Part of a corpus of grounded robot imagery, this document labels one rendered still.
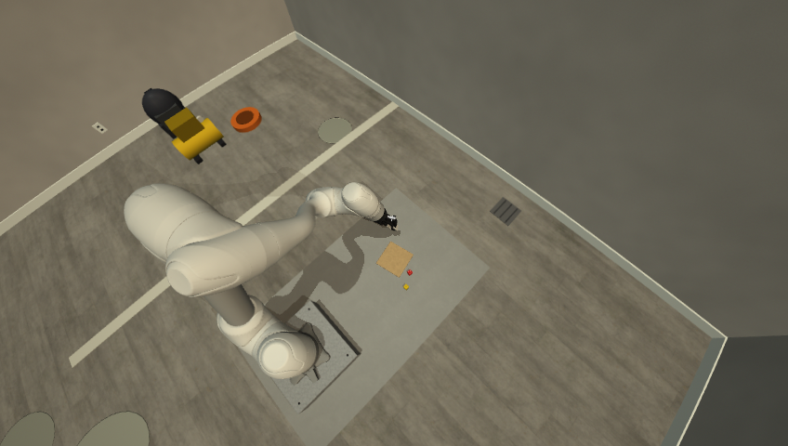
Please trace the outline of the tan square mat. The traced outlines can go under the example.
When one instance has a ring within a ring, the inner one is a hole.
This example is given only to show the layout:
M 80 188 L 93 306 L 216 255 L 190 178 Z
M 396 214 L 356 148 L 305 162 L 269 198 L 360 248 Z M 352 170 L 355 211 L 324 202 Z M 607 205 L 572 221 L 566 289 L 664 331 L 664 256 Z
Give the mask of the tan square mat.
M 413 254 L 390 242 L 376 264 L 400 277 Z

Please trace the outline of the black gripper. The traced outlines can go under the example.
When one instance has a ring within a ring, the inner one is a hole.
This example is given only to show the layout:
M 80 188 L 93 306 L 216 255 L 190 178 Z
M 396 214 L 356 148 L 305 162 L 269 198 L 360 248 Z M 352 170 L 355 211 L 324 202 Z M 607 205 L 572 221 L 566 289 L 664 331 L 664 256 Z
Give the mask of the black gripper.
M 396 219 L 396 216 L 390 216 L 387 213 L 386 209 L 385 209 L 385 212 L 384 212 L 383 216 L 379 220 L 376 220 L 374 222 L 378 223 L 381 226 L 384 225 L 387 228 L 389 228 L 390 230 L 392 230 L 391 228 L 393 228 L 394 230 L 398 230 L 398 225 L 397 225 L 398 221 Z

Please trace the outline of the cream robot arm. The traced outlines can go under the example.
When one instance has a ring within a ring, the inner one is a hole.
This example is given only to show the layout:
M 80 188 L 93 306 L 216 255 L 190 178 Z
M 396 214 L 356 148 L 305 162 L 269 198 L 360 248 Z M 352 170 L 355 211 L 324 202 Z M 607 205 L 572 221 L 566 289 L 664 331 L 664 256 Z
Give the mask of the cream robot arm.
M 216 310 L 223 335 L 257 359 L 266 375 L 290 378 L 296 385 L 305 375 L 312 383 L 319 380 L 315 368 L 329 361 L 330 355 L 310 323 L 299 331 L 289 327 L 248 295 L 242 284 L 312 233 L 314 209 L 317 217 L 347 214 L 370 221 L 385 212 L 368 187 L 351 182 L 345 188 L 312 190 L 292 218 L 247 226 L 222 216 L 192 192 L 163 183 L 135 190 L 124 213 L 129 230 L 166 264 L 170 285 L 181 295 L 203 296 Z

